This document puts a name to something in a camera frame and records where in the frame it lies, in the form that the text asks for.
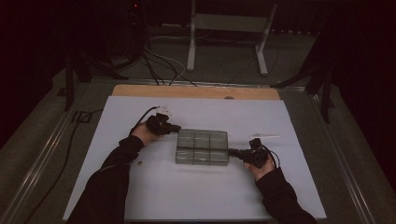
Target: black jacket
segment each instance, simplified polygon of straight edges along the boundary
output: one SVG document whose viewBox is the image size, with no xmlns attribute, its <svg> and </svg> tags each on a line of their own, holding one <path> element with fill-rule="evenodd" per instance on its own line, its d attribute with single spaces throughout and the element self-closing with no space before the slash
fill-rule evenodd
<svg viewBox="0 0 396 224">
<path fill-rule="evenodd" d="M 76 207 L 67 220 L 69 224 L 123 224 L 125 198 L 129 187 L 129 162 L 137 158 L 142 141 L 129 136 L 120 141 L 102 165 L 88 180 Z M 280 168 L 256 182 L 267 212 L 279 223 L 317 223 L 297 203 L 292 186 Z"/>
</svg>

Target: white tabletop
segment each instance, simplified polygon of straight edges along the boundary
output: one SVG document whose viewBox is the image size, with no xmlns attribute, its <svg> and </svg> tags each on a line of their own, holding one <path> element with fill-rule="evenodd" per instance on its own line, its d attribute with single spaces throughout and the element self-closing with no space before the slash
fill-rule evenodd
<svg viewBox="0 0 396 224">
<path fill-rule="evenodd" d="M 231 148 L 249 148 L 249 136 L 254 133 L 279 134 L 263 139 L 263 144 L 279 156 L 301 207 L 315 218 L 326 217 L 283 101 L 110 96 L 64 219 L 70 216 L 89 177 L 155 105 L 166 105 L 173 114 L 169 122 L 184 129 L 227 132 Z M 225 167 L 176 164 L 176 144 L 176 134 L 166 135 L 143 148 L 131 165 L 126 220 L 271 219 L 251 173 L 240 160 L 230 158 Z"/>
</svg>

